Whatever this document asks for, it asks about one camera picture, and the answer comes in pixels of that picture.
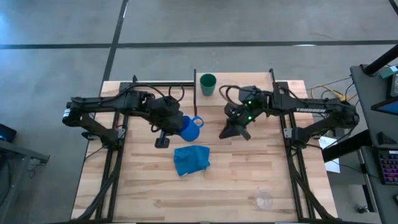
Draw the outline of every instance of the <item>wooden table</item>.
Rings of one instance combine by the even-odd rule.
[[[237,84],[271,86],[269,73],[223,73],[223,77]],[[289,88],[302,98],[307,97],[302,80],[289,80]],[[101,96],[113,96],[119,91],[120,82],[104,82]],[[153,92],[148,88],[139,88]],[[166,87],[159,88],[167,94]],[[178,98],[181,91],[173,88]],[[170,147],[156,149],[154,142],[159,133],[152,133],[148,122],[142,118],[130,118],[126,133],[123,163],[114,209],[115,222],[276,222],[297,221],[287,159],[282,140],[279,117],[260,115],[248,125],[252,138],[241,136],[219,139],[224,128],[225,102],[220,104],[215,91],[211,106],[205,106],[197,92],[198,115],[205,121],[199,138],[184,142],[179,136],[171,136]],[[180,102],[181,111],[193,116],[193,88],[185,88],[185,98]],[[98,113],[96,120],[111,127],[114,113]],[[295,113],[297,126],[313,123],[311,114]],[[174,167],[174,149],[192,144],[210,148],[210,164],[207,170],[179,177]],[[101,147],[99,141],[90,142],[87,154]],[[336,208],[331,194],[322,154],[319,149],[303,150],[310,188],[321,204],[335,217]],[[106,150],[90,157],[83,166],[76,194],[72,218],[82,214],[98,193],[101,184]],[[272,197],[268,210],[257,207],[255,196],[259,190]],[[305,217],[305,200],[300,193]]]

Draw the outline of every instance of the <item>green cup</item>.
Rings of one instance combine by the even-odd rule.
[[[213,94],[214,89],[216,88],[217,79],[212,74],[204,74],[200,77],[200,88],[201,92],[205,96],[211,96]]]

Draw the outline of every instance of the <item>blue towel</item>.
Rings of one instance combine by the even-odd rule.
[[[174,149],[175,169],[180,177],[210,166],[210,148],[205,146],[187,146]]]

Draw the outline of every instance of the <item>keyboard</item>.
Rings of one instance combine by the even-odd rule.
[[[398,185],[398,153],[394,154],[390,153],[390,151],[379,151],[379,162],[381,166],[382,183],[387,185]]]

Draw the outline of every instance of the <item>concrete floor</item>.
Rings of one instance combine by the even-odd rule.
[[[0,1],[0,44],[111,43],[122,0]],[[179,1],[130,0],[119,43],[397,39],[398,16],[388,0]],[[391,45],[119,49],[110,80],[191,80],[199,72],[262,72],[305,80],[307,88],[348,77]],[[25,178],[10,223],[70,217],[87,145],[82,129],[62,124],[71,96],[97,96],[109,49],[0,50],[0,123],[18,130],[16,144],[51,154]],[[344,92],[350,80],[331,85]],[[365,128],[361,123],[358,130]],[[339,217],[359,215],[353,186],[332,191]]]

